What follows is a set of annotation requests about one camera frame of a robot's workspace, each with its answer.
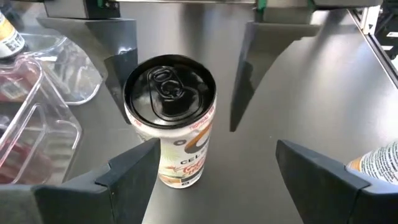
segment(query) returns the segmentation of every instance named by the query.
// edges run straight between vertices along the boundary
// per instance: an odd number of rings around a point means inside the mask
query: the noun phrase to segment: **energy drink can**
[[[124,86],[124,105],[139,137],[160,138],[159,178],[194,184],[203,172],[216,109],[216,83],[200,63],[162,55],[140,64]]]
[[[25,40],[0,12],[0,59],[15,56],[25,47]]]

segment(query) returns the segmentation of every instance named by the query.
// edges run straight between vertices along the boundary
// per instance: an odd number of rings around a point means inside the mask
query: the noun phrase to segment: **can lid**
[[[155,128],[173,129],[200,119],[215,99],[211,73],[181,55],[161,55],[138,65],[124,86],[132,115]]]

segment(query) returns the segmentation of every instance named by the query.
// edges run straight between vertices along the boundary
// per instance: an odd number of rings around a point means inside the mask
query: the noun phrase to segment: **green clip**
[[[98,7],[103,7],[104,6],[104,0],[97,0],[97,5],[98,5]]]
[[[267,0],[258,0],[257,10],[264,10],[267,6]]]
[[[309,9],[311,9],[311,10],[315,10],[315,3],[314,3],[314,1],[313,0],[308,0],[307,1],[308,2],[308,4],[307,4],[307,7],[309,8]]]

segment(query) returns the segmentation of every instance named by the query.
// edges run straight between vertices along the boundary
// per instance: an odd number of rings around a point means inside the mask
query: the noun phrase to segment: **white bottle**
[[[398,185],[398,142],[381,147],[347,165],[371,177]]]
[[[24,46],[24,38],[0,12],[0,59],[15,56]]]

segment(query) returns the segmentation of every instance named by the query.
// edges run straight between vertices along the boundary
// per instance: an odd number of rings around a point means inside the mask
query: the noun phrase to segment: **clear plastic tray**
[[[59,184],[81,127],[40,64],[0,65],[0,184]]]
[[[33,57],[46,69],[51,81],[68,105],[80,105],[98,92],[102,77],[87,54],[62,35],[21,34]]]

